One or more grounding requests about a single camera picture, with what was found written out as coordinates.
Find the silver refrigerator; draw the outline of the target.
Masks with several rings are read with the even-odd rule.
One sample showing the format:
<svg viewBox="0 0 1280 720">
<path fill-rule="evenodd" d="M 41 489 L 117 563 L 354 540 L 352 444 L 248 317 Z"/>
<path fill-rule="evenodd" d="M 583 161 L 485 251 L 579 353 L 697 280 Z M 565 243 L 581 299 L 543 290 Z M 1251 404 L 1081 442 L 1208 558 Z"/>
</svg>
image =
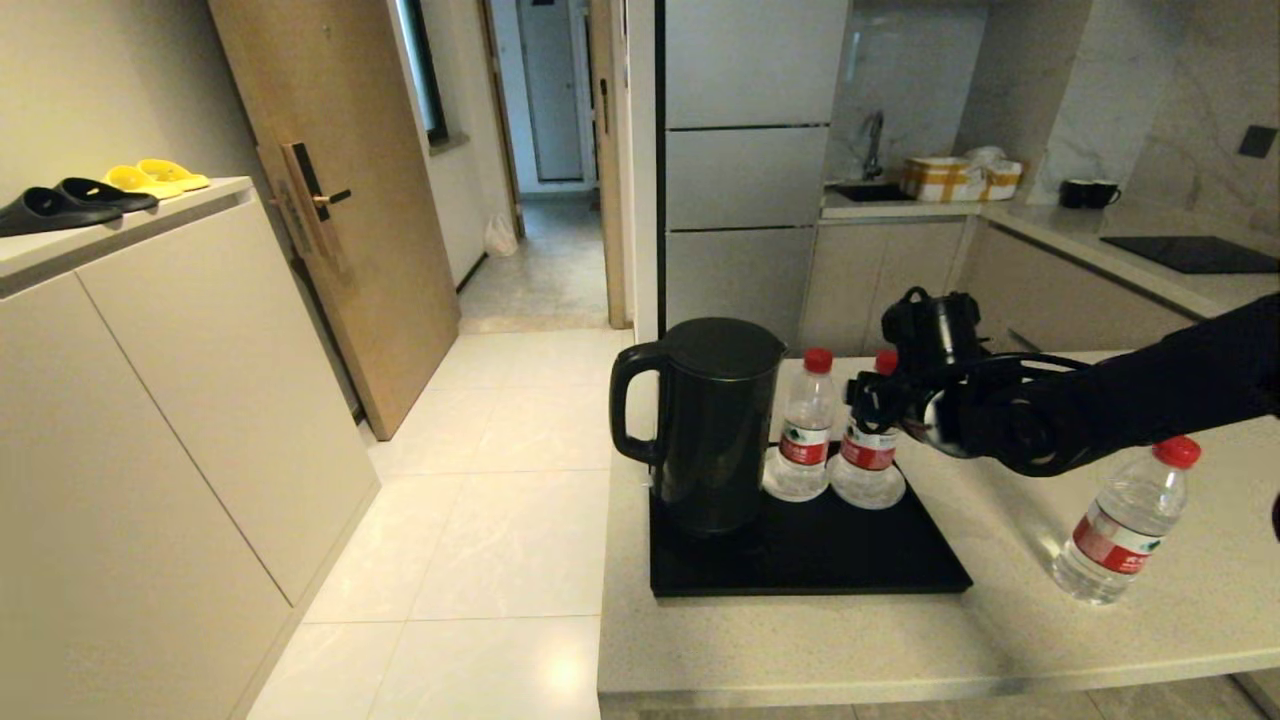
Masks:
<svg viewBox="0 0 1280 720">
<path fill-rule="evenodd" d="M 658 329 L 799 336 L 852 0 L 657 0 Z"/>
</svg>

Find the black electric kettle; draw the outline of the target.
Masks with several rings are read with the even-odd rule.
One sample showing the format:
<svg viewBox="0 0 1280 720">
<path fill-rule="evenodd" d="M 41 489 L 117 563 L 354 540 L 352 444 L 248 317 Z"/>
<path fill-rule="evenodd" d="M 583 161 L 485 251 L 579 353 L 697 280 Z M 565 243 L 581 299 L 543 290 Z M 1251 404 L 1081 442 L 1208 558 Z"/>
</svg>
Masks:
<svg viewBox="0 0 1280 720">
<path fill-rule="evenodd" d="M 613 446 L 655 470 L 655 496 L 685 533 L 727 536 L 758 515 L 785 351 L 785 343 L 758 324 L 704 316 L 616 356 L 609 389 Z M 628 387 L 646 372 L 658 378 L 655 436 L 639 439 L 627 428 Z"/>
</svg>

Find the dark framed window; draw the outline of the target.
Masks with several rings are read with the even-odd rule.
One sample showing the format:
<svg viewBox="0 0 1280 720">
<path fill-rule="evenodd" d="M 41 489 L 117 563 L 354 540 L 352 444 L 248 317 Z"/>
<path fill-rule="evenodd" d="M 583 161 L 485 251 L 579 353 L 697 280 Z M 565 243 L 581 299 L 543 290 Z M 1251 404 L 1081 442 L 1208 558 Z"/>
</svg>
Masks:
<svg viewBox="0 0 1280 720">
<path fill-rule="evenodd" d="M 429 147 L 444 149 L 451 140 L 451 132 L 428 35 L 424 0 L 396 0 L 396 5 L 403 27 Z"/>
</svg>

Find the black rectangular tray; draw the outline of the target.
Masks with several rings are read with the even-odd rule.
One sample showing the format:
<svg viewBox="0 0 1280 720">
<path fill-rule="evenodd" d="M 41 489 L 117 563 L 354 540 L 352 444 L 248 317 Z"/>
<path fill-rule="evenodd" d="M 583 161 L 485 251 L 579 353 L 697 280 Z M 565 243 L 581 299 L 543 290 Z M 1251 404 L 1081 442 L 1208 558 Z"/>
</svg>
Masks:
<svg viewBox="0 0 1280 720">
<path fill-rule="evenodd" d="M 832 489 L 804 503 L 760 493 L 753 523 L 713 538 L 675 525 L 649 498 L 650 588 L 658 598 L 946 594 L 973 579 L 908 487 L 895 506 L 858 509 Z"/>
</svg>

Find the beige shoe cabinet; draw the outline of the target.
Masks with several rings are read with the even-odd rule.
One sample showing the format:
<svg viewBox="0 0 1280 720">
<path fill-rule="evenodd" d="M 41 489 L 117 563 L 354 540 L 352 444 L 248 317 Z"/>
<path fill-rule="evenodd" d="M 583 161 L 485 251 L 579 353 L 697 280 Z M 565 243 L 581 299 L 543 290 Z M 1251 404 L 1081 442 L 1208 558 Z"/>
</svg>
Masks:
<svg viewBox="0 0 1280 720">
<path fill-rule="evenodd" d="M 251 179 L 0 240 L 0 720 L 243 720 L 379 487 Z"/>
</svg>

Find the white hallway door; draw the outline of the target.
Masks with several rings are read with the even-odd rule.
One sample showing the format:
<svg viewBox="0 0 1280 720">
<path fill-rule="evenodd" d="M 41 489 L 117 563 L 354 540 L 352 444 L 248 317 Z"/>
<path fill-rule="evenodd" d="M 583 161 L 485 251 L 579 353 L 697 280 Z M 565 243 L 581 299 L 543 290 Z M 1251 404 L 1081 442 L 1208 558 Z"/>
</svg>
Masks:
<svg viewBox="0 0 1280 720">
<path fill-rule="evenodd" d="M 516 6 L 538 181 L 581 182 L 570 0 L 517 0 Z"/>
</svg>

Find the beige kitchen counter cabinets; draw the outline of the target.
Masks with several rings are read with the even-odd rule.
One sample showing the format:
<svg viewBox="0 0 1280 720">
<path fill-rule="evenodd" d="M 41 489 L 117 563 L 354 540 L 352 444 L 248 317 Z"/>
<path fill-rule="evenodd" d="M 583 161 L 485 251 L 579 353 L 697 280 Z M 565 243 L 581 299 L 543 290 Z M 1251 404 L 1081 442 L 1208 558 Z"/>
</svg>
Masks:
<svg viewBox="0 0 1280 720">
<path fill-rule="evenodd" d="M 826 196 L 801 346 L 868 356 L 883 311 L 915 286 L 972 295 L 993 351 L 1120 351 L 1280 291 L 1280 272 L 1189 275 L 1115 237 L 1216 236 L 1280 258 L 1280 236 L 1151 204 L 1070 210 L 1018 202 L 855 204 Z"/>
</svg>

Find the yellow slipper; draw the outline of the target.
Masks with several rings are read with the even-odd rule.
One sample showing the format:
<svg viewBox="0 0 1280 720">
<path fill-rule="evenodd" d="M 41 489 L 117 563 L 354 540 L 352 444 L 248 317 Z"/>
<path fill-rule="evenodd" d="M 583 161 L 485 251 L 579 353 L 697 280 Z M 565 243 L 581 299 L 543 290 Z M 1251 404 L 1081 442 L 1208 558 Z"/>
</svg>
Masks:
<svg viewBox="0 0 1280 720">
<path fill-rule="evenodd" d="M 136 168 L 154 184 L 180 192 L 205 190 L 211 184 L 210 178 L 205 174 L 193 173 L 178 163 L 163 159 L 147 158 L 140 160 Z"/>
<path fill-rule="evenodd" d="M 186 192 L 178 183 L 157 179 L 138 167 L 131 165 L 110 168 L 102 177 L 102 182 L 128 193 L 148 195 L 159 201 L 174 199 Z"/>
</svg>

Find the clear water bottle red cap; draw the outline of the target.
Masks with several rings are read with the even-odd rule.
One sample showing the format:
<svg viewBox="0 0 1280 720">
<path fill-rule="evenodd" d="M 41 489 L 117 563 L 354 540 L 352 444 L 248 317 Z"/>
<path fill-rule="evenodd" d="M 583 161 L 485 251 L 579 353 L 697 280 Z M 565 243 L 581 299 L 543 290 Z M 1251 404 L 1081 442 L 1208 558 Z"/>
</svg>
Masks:
<svg viewBox="0 0 1280 720">
<path fill-rule="evenodd" d="M 1053 560 L 1057 585 L 1094 606 L 1115 603 L 1185 512 L 1187 475 L 1201 454 L 1194 439 L 1176 436 L 1110 477 Z"/>
<path fill-rule="evenodd" d="M 888 434 L 868 434 L 860 432 L 849 416 L 838 452 L 847 461 L 860 468 L 879 470 L 893 464 L 900 430 L 895 428 Z"/>
<path fill-rule="evenodd" d="M 828 348 L 810 347 L 803 355 L 801 370 L 790 380 L 777 446 L 792 462 L 827 462 L 837 405 L 831 378 L 833 361 L 835 356 Z"/>
</svg>

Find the narrow wooden door leaf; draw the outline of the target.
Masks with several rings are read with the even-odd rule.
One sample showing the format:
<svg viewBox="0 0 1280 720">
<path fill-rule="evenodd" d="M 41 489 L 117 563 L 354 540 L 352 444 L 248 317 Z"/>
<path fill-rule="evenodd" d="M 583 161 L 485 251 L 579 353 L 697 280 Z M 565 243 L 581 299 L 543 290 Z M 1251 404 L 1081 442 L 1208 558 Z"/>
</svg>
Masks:
<svg viewBox="0 0 1280 720">
<path fill-rule="evenodd" d="M 612 88 L 614 58 L 611 0 L 588 0 L 588 40 L 595 122 L 596 182 L 604 242 L 607 319 L 611 328 L 622 331 L 630 327 L 630 322 L 626 315 L 618 108 Z"/>
</svg>

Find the round white coaster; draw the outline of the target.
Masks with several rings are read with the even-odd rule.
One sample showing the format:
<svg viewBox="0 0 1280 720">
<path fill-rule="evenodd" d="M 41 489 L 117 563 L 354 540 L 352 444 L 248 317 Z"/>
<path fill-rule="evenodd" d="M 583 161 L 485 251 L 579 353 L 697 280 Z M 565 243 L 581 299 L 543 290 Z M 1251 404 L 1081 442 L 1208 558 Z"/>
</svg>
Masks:
<svg viewBox="0 0 1280 720">
<path fill-rule="evenodd" d="M 905 475 L 895 464 L 872 470 L 840 455 L 826 464 L 826 479 L 842 501 L 865 510 L 891 509 L 905 496 L 908 488 Z"/>
<path fill-rule="evenodd" d="M 769 496 L 781 501 L 804 503 L 823 495 L 829 482 L 822 462 L 817 465 L 792 462 L 785 457 L 780 446 L 774 446 L 765 454 L 762 487 Z"/>
</svg>

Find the large yellow checked white box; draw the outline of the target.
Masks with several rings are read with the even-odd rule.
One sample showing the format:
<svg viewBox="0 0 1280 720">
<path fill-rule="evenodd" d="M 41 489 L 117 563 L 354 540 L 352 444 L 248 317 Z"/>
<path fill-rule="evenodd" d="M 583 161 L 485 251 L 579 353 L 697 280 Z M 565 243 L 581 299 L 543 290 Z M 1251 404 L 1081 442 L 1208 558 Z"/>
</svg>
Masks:
<svg viewBox="0 0 1280 720">
<path fill-rule="evenodd" d="M 909 158 L 899 188 L 918 202 L 980 202 L 989 195 L 986 172 L 964 158 Z"/>
</svg>

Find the wooden entrance door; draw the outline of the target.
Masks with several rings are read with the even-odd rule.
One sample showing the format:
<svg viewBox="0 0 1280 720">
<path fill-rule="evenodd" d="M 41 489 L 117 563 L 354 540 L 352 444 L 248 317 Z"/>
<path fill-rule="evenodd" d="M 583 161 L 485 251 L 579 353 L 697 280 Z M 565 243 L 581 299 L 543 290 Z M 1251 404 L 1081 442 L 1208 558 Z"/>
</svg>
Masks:
<svg viewBox="0 0 1280 720">
<path fill-rule="evenodd" d="M 404 423 L 460 331 L 390 0 L 207 0 L 273 202 L 374 436 Z M 280 143 L 305 142 L 346 255 L 308 252 Z"/>
</svg>

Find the black induction cooktop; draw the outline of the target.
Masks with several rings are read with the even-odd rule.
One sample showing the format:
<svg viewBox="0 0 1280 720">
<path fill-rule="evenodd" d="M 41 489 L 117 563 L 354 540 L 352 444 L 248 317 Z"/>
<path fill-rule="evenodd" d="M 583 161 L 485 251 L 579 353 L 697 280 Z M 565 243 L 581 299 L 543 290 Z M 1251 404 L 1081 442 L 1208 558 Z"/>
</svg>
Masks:
<svg viewBox="0 0 1280 720">
<path fill-rule="evenodd" d="M 1103 236 L 1100 241 L 1185 275 L 1280 274 L 1280 259 L 1216 236 Z"/>
</svg>

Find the black slipper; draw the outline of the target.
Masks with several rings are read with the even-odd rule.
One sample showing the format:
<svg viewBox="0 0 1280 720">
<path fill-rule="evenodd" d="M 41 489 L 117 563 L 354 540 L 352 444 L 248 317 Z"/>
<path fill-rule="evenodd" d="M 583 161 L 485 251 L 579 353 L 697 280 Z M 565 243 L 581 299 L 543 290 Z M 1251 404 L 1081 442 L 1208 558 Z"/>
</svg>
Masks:
<svg viewBox="0 0 1280 720">
<path fill-rule="evenodd" d="M 68 177 L 54 188 L 87 208 L 110 209 L 120 214 L 150 211 L 160 204 L 160 200 L 151 193 L 119 190 L 111 184 L 81 177 Z"/>
<path fill-rule="evenodd" d="M 101 225 L 122 218 L 115 208 L 90 205 L 37 186 L 0 208 L 0 238 Z"/>
</svg>

